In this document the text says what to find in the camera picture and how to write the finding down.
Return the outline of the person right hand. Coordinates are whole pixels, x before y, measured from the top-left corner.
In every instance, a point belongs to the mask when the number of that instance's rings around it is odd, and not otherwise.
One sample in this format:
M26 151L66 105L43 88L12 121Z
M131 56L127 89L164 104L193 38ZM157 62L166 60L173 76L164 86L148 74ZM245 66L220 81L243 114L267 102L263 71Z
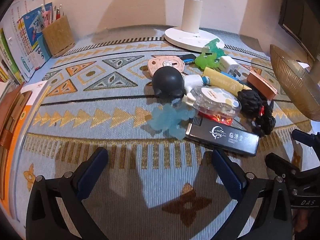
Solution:
M300 233L308 226L311 209L298 209L293 212L293 233Z

